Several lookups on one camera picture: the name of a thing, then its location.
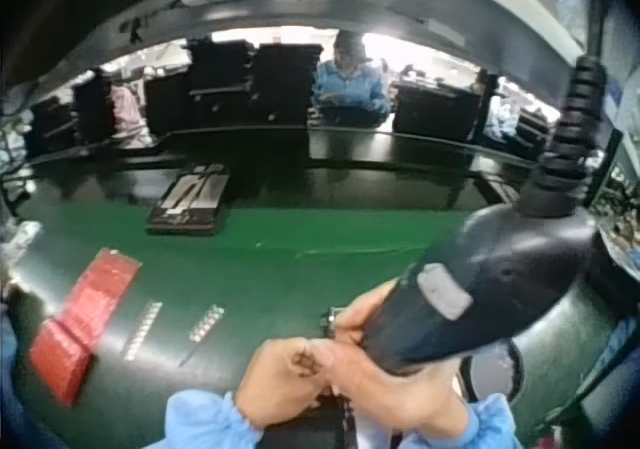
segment person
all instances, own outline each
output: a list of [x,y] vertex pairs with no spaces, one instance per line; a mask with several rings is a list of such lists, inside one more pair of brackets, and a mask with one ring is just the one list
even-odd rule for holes
[[319,108],[356,107],[389,114],[391,103],[380,71],[366,64],[362,36],[339,31],[333,44],[333,60],[318,65],[313,103]]
[[487,78],[489,72],[486,69],[480,69],[476,74],[476,80],[469,86],[469,90],[474,94],[482,97],[487,89]]
[[452,381],[459,359],[409,377],[378,368],[358,346],[368,318],[392,290],[389,281],[358,297],[335,322],[335,340],[269,341],[254,354],[235,397],[183,391],[169,399],[165,436],[148,449],[252,449],[263,431],[300,415],[327,386],[380,426],[402,431],[400,449],[520,448],[502,395],[467,404]]

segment blue sleeve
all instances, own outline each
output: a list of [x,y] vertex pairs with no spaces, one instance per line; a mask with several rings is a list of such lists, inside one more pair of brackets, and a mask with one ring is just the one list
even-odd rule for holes
[[253,449],[262,431],[238,412],[231,393],[182,391],[169,398],[162,449]]
[[425,439],[409,434],[399,449],[521,449],[516,439],[516,425],[509,404],[502,394],[494,394],[476,404],[469,404],[469,425],[457,439]]
[[371,108],[380,114],[388,114],[391,111],[391,101],[387,96],[387,87],[382,80],[382,74],[373,72],[371,85]]

